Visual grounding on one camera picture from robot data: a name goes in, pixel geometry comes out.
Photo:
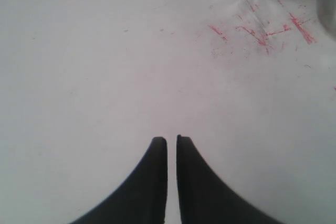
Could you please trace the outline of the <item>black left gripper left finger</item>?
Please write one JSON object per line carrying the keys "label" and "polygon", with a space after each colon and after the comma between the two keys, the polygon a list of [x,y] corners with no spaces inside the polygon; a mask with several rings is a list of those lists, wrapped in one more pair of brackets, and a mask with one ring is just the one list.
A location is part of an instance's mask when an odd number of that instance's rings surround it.
{"label": "black left gripper left finger", "polygon": [[167,142],[155,137],[118,189],[73,223],[164,223],[166,200]]}

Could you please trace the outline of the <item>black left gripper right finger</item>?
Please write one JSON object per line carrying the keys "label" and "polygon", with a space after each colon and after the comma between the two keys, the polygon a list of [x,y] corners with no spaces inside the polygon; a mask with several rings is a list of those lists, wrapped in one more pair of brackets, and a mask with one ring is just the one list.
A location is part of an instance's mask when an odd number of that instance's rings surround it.
{"label": "black left gripper right finger", "polygon": [[176,139],[176,176],[182,223],[268,222],[223,183],[187,136]]}

